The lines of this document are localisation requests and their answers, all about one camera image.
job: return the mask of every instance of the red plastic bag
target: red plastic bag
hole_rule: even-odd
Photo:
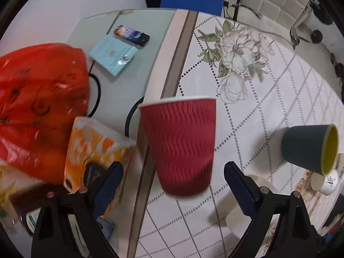
[[[73,121],[87,114],[88,97],[81,49],[44,44],[0,57],[0,158],[62,184]]]

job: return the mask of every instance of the red paper cup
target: red paper cup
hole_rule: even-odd
[[[213,168],[216,99],[166,98],[139,107],[164,191],[176,196],[204,191]]]

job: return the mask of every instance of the floral tablecloth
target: floral tablecloth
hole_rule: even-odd
[[[320,229],[341,185],[330,196],[312,191],[311,173],[281,154],[287,127],[333,123],[342,138],[344,106],[316,70],[251,28],[199,13],[177,92],[189,95],[217,97],[211,185],[195,197],[175,198],[164,193],[155,175],[135,257],[229,256],[238,238],[225,222],[233,206],[223,177],[228,161],[245,174],[266,178],[282,194],[300,191],[312,224]]]

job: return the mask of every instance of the white chair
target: white chair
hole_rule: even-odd
[[[238,0],[233,19],[299,43],[295,28],[307,17],[310,0]]]

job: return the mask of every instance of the blue gripper pad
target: blue gripper pad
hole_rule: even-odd
[[[94,209],[92,215],[95,218],[105,213],[108,205],[116,195],[117,189],[123,178],[123,165],[120,162],[112,163],[108,170],[109,175],[93,201]]]
[[[225,180],[235,196],[243,214],[249,216],[251,219],[256,217],[256,210],[254,208],[254,198],[250,191],[241,180],[240,176],[233,168],[236,166],[234,162],[228,162],[224,168]]]

